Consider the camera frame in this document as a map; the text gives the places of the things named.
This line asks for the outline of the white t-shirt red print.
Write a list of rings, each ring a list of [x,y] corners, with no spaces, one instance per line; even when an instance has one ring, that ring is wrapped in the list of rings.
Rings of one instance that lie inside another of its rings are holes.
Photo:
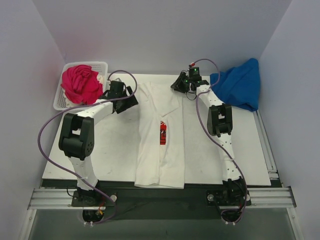
[[[136,187],[183,189],[185,135],[183,97],[166,84],[138,86],[140,144]]]

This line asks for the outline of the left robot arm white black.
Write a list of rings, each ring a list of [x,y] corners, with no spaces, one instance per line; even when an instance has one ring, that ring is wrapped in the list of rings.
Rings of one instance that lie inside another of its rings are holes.
[[[58,147],[70,160],[77,174],[76,192],[90,206],[101,201],[91,161],[95,146],[95,125],[114,113],[120,114],[138,105],[134,91],[121,80],[113,80],[109,89],[96,101],[95,106],[63,117]]]

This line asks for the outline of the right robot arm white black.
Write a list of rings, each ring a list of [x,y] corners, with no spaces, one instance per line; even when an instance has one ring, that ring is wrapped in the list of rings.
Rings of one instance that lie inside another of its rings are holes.
[[[242,171],[235,162],[232,145],[233,113],[229,104],[222,102],[212,91],[212,86],[203,80],[200,69],[194,63],[182,70],[171,85],[177,92],[195,95],[195,107],[199,123],[209,139],[218,147],[221,161],[222,200],[233,204],[238,199],[248,200],[248,187]]]

